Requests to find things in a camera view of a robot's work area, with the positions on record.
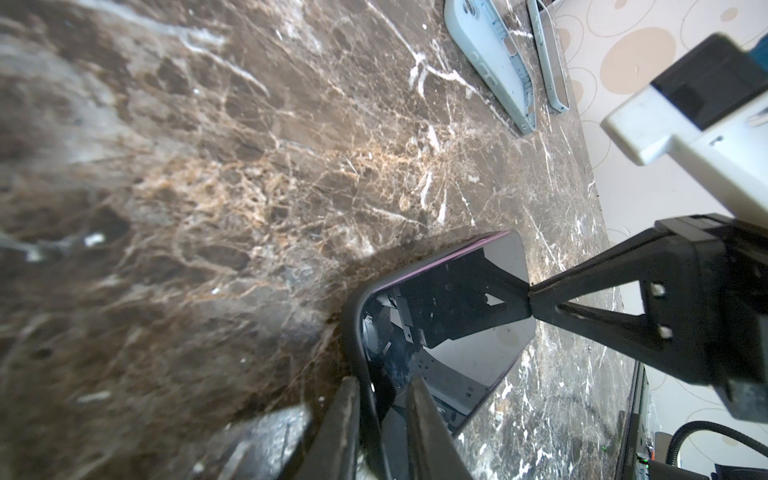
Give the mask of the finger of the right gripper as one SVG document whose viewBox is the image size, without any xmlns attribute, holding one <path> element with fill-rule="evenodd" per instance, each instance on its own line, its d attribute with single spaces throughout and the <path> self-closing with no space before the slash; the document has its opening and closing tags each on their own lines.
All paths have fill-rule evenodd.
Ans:
<svg viewBox="0 0 768 480">
<path fill-rule="evenodd" d="M 529 289 L 533 316 L 767 417 L 767 230 L 718 214 L 660 220 Z"/>
</svg>

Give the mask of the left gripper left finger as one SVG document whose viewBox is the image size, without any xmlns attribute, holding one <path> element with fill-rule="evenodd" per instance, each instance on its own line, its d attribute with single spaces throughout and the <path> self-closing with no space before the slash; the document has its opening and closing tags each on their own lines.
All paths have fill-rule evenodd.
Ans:
<svg viewBox="0 0 768 480">
<path fill-rule="evenodd" d="M 351 480 L 356 475 L 360 385 L 345 377 L 294 479 Z"/>
</svg>

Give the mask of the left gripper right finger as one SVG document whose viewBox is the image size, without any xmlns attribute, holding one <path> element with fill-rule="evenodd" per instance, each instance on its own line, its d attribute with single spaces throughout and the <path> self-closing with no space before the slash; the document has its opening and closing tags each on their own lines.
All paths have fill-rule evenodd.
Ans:
<svg viewBox="0 0 768 480">
<path fill-rule="evenodd" d="M 407 391 L 407 442 L 411 479 L 471 479 L 422 377 Z"/>
</svg>

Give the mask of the black phone case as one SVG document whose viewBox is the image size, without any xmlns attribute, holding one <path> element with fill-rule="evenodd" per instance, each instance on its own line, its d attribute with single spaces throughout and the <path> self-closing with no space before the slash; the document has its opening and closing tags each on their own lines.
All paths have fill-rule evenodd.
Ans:
<svg viewBox="0 0 768 480">
<path fill-rule="evenodd" d="M 465 244 L 471 240 L 449 247 L 437 253 L 445 252 L 450 248 Z M 342 310 L 342 337 L 346 355 L 350 363 L 351 371 L 360 384 L 361 438 L 368 457 L 369 466 L 373 474 L 380 479 L 411 479 L 408 462 L 407 420 L 405 416 L 404 430 L 397 430 L 392 433 L 381 431 L 379 425 L 374 420 L 370 392 L 368 387 L 363 383 L 365 375 L 362 371 L 362 349 L 358 344 L 359 338 L 353 330 L 352 318 L 354 314 L 359 311 L 359 308 L 362 305 L 363 296 L 368 293 L 370 288 L 374 287 L 376 283 L 386 279 L 403 268 L 415 265 L 424 259 L 429 259 L 437 253 L 364 284 L 351 295 Z M 461 433 L 478 411 L 468 420 L 461 430 L 456 433 L 449 432 L 452 441 L 454 441 L 454 439 Z"/>
</svg>

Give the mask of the light blue case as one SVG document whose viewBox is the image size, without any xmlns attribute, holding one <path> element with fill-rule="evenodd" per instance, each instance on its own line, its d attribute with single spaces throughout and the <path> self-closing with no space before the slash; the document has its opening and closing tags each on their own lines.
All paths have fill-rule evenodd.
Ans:
<svg viewBox="0 0 768 480">
<path fill-rule="evenodd" d="M 451 38 L 524 135 L 536 130 L 532 79 L 495 5 L 487 0 L 447 0 Z"/>
<path fill-rule="evenodd" d="M 555 23 L 543 1 L 528 0 L 526 5 L 548 102 L 558 113 L 567 112 L 570 102 Z"/>
</svg>

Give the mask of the black phone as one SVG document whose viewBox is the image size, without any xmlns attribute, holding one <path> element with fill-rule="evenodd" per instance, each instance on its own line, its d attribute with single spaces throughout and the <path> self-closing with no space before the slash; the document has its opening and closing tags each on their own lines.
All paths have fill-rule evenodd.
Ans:
<svg viewBox="0 0 768 480">
<path fill-rule="evenodd" d="M 521 236 L 500 231 L 370 288 L 352 325 L 381 431 L 404 430 L 406 391 L 415 377 L 448 431 L 461 430 L 534 337 L 528 285 Z"/>
</svg>

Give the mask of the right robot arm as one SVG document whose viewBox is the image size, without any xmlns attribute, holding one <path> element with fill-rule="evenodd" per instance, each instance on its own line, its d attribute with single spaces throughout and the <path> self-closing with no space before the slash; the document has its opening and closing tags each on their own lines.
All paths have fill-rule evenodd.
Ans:
<svg viewBox="0 0 768 480">
<path fill-rule="evenodd" d="M 767 475 L 767 231 L 717 214 L 660 220 L 530 287 L 539 320 L 687 386 L 651 478 Z"/>
</svg>

